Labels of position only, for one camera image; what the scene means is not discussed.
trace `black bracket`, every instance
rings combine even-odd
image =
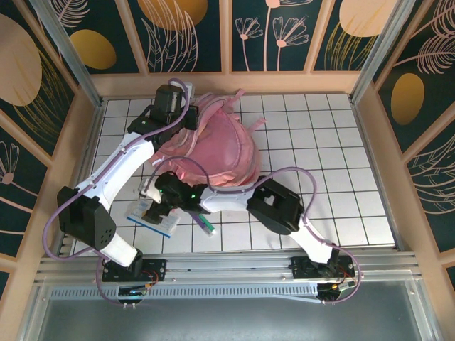
[[[134,272],[127,271],[118,264],[110,261],[105,265],[102,281],[103,282],[150,282],[150,276],[153,281],[156,281],[158,275],[158,282],[164,281],[166,275],[166,260],[165,259],[142,259],[142,264],[138,275],[135,276]]]
[[[294,279],[312,278],[343,278],[345,271],[349,276],[355,276],[353,261],[349,256],[339,256],[338,252],[332,253],[331,260],[327,264],[315,263],[308,256],[298,256],[291,258],[291,265]]]

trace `pink fabric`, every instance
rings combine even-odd
[[[182,129],[166,142],[150,161],[169,156],[187,156],[207,171],[214,186],[238,186],[257,181],[260,172],[259,151],[249,129],[239,122],[233,104],[242,96],[240,90],[233,98],[205,94],[194,103],[199,106],[199,125],[196,131]],[[264,122],[257,122],[258,127]],[[161,168],[173,171],[189,185],[206,183],[202,171],[185,160],[172,160]]]

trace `yellow circle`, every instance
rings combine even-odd
[[[183,20],[186,12],[194,26],[200,23],[207,13],[207,0],[175,0],[175,2],[181,10]],[[174,0],[138,0],[138,3],[145,16],[158,27],[172,31],[177,31],[177,26],[180,30],[186,27],[186,21],[182,25],[181,18],[177,16]]]
[[[17,22],[0,14],[0,98],[30,104],[40,91],[41,59],[33,39]]]
[[[419,76],[405,73],[395,83],[392,91],[392,117],[404,126],[419,114],[424,102],[425,86]]]
[[[397,0],[343,0],[341,28],[355,37],[373,37],[381,33]]]
[[[117,61],[114,47],[101,34],[92,30],[80,30],[70,36],[71,43],[86,66],[98,70],[112,67]]]

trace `floor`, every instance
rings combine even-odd
[[[115,150],[129,123],[151,101],[108,102],[93,170]],[[285,166],[298,166],[316,177],[318,195],[309,217],[325,238],[345,247],[395,244],[345,94],[245,95],[235,111],[241,114],[246,127],[260,117],[267,120],[253,133],[264,174]],[[184,212],[171,238],[135,225],[124,213],[138,199],[141,179],[151,175],[152,170],[148,163],[140,167],[122,188],[110,212],[117,232],[144,254],[298,248],[292,239],[270,232],[247,212],[208,215],[218,231],[211,238]],[[308,204],[312,187],[305,175],[286,172],[275,180],[300,193],[304,204]],[[74,242],[71,251],[84,247],[83,243]]]

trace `wire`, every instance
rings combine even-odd
[[[208,176],[208,173],[207,171],[204,169],[204,167],[202,167],[201,164],[199,164],[197,161],[193,160],[192,158],[188,158],[186,156],[172,156],[170,158],[167,158],[167,159],[164,159],[153,171],[153,173],[150,175],[150,179],[149,179],[149,185],[151,184],[151,181],[152,179],[154,178],[154,176],[156,175],[156,172],[158,172],[158,170],[160,169],[160,167],[162,167],[166,162],[169,162],[169,161],[172,161],[172,160],[177,160],[177,159],[183,159],[183,160],[187,160],[187,161],[190,161],[192,164],[194,164],[195,166],[197,166],[202,172],[203,174],[205,175],[206,179],[207,179],[207,187],[210,188],[210,190],[212,190],[214,193],[224,193],[224,194],[242,194],[242,193],[245,193],[245,192],[249,192],[251,190],[254,190],[255,188],[258,188],[259,186],[261,186],[263,183],[265,183],[267,180],[269,180],[270,178],[272,178],[274,175],[276,174],[280,174],[282,172],[286,172],[286,171],[298,171],[298,172],[302,172],[303,174],[305,174],[306,176],[308,176],[308,178],[311,180],[312,184],[313,184],[313,195],[311,196],[311,199],[310,199],[310,202],[309,204],[306,206],[306,210],[305,212],[303,213],[303,215],[301,216],[302,218],[302,221],[304,223],[304,226],[306,227],[306,229],[309,231],[309,233],[311,234],[311,236],[317,240],[318,242],[320,242],[322,245],[326,245],[326,246],[329,246],[331,247],[332,249],[335,249],[335,250],[338,250],[338,251],[341,251],[341,252],[344,252],[345,254],[349,255],[349,257],[353,260],[353,262],[355,263],[355,265],[357,266],[357,269],[358,269],[358,281],[357,283],[355,284],[355,288],[354,290],[348,295],[346,296],[345,298],[342,298],[340,300],[336,300],[336,301],[331,301],[332,304],[336,304],[336,303],[341,303],[341,302],[344,302],[346,300],[348,300],[349,298],[353,297],[355,295],[355,293],[357,293],[357,290],[360,286],[360,282],[362,281],[362,273],[361,273],[361,267],[360,267],[360,264],[358,263],[358,260],[356,259],[356,257],[351,253],[349,252],[347,249],[344,249],[342,247],[338,247],[334,244],[329,244],[327,243],[327,241],[325,239],[322,239],[320,238],[316,233],[313,232],[313,230],[310,228],[309,226],[309,220],[308,220],[308,213],[309,213],[309,210],[311,209],[312,205],[313,205],[313,202],[314,202],[314,198],[316,197],[316,193],[317,193],[317,190],[318,190],[318,185],[316,183],[316,179],[313,177],[313,175],[308,172],[306,169],[303,169],[303,168],[300,168],[300,167],[284,167],[284,168],[281,168],[279,170],[276,170],[276,171],[273,171],[271,172],[269,175],[265,176],[263,179],[257,181],[255,184],[253,184],[251,187],[249,188],[246,188],[246,189],[243,189],[243,190],[219,190],[219,189],[216,189],[214,188],[211,184],[210,184],[210,177]]]
[[[80,250],[79,252],[71,255],[71,256],[66,256],[66,257],[60,257],[60,256],[56,256],[55,254],[52,253],[52,251],[49,249],[49,246],[48,246],[48,233],[49,233],[49,229],[50,229],[50,225],[52,224],[52,222],[56,219],[56,217],[58,217],[58,215],[65,209],[67,208],[69,205],[71,205],[73,202],[75,202],[77,199],[79,199],[80,197],[82,197],[88,190],[91,190],[92,188],[94,188],[96,186],[96,184],[98,183],[98,181],[100,181],[102,179],[103,176],[105,176],[107,174],[107,172],[110,171],[110,169],[115,165],[115,163],[122,157],[122,155],[124,155],[136,142],[138,141],[141,141],[141,140],[144,140],[150,136],[153,136],[153,135],[157,135],[163,131],[166,131],[172,127],[174,127],[175,125],[177,125],[184,117],[185,117],[185,114],[186,112],[188,111],[188,108],[190,106],[190,101],[189,101],[189,94],[188,94],[188,88],[186,87],[185,83],[183,83],[181,80],[179,80],[178,78],[171,78],[169,81],[168,81],[168,84],[171,84],[172,82],[177,82],[179,85],[182,86],[183,88],[183,96],[185,97],[185,106],[183,107],[183,111],[181,113],[181,115],[177,118],[177,120],[175,120],[173,123],[167,125],[167,126],[164,126],[160,129],[157,129],[157,130],[154,130],[154,131],[151,131],[150,133],[147,133],[147,134],[144,134],[144,135],[141,135],[137,138],[135,138],[134,140],[132,140],[131,142],[129,142],[121,151],[119,151],[117,153],[117,155],[107,164],[106,168],[103,169],[100,174],[95,178],[93,179],[93,181],[84,189],[82,189],[78,194],[76,194],[75,196],[71,197],[70,199],[68,199],[66,202],[64,202],[49,218],[49,220],[46,222],[45,226],[44,226],[44,230],[43,230],[43,236],[41,238],[41,242],[43,244],[43,248],[44,248],[44,251],[46,252],[46,254],[52,258],[52,259],[55,259],[56,261],[70,261],[72,259],[75,259],[77,256],[81,255],[81,254],[84,254],[85,252],[87,251],[91,251],[93,250],[93,248],[91,247],[86,247],[85,249],[83,250]],[[105,255],[103,255],[101,252],[99,252],[98,250],[93,250],[98,256],[104,258],[104,259],[107,259],[107,257]]]

